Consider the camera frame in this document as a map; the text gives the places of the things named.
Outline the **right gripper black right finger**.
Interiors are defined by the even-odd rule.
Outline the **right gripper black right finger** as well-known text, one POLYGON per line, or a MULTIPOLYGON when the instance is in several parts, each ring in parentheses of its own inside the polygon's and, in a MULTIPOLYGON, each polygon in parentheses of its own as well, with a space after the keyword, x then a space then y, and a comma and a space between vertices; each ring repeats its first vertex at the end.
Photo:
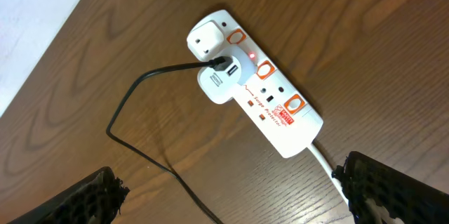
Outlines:
POLYGON ((355 224, 448 223, 448 194, 360 152, 331 176, 340 182, 355 224))

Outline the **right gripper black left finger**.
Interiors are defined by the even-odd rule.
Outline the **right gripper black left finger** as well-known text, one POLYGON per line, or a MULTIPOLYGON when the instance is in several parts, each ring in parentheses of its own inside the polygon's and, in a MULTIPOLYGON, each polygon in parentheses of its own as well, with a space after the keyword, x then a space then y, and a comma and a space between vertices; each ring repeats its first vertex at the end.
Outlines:
POLYGON ((130 192, 104 166, 12 220, 15 224, 111 224, 130 192))

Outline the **white USB charger plug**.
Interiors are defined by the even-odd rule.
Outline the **white USB charger plug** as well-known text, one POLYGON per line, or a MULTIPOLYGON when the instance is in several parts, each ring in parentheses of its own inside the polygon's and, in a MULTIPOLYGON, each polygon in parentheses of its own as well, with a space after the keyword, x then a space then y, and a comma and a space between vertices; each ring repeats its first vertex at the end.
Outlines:
POLYGON ((203 68, 197 80, 208 98, 220 105, 231 100, 236 93, 235 88, 244 85, 255 74, 256 65, 237 45, 226 47, 217 56, 225 58, 224 66, 220 65, 220 70, 203 68))

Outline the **white plug adapter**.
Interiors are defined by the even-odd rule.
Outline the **white plug adapter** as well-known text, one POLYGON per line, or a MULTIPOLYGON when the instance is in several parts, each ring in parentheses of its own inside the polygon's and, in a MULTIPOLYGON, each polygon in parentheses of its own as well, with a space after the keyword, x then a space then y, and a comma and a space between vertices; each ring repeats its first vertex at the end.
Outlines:
POLYGON ((207 61, 218 51, 224 41, 221 29, 209 21, 194 29, 187 36, 187 46, 200 61, 207 61))

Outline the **white power strip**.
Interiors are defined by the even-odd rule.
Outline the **white power strip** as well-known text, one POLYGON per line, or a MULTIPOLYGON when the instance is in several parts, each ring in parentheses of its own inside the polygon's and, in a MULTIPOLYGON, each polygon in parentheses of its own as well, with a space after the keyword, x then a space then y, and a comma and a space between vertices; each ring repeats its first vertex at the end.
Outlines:
POLYGON ((222 45, 209 60, 218 57, 226 47, 237 45, 256 65, 255 74, 235 88, 232 100, 282 157, 293 157, 309 147, 323 126, 318 112, 226 10, 207 15, 191 31, 209 21, 224 35, 222 45))

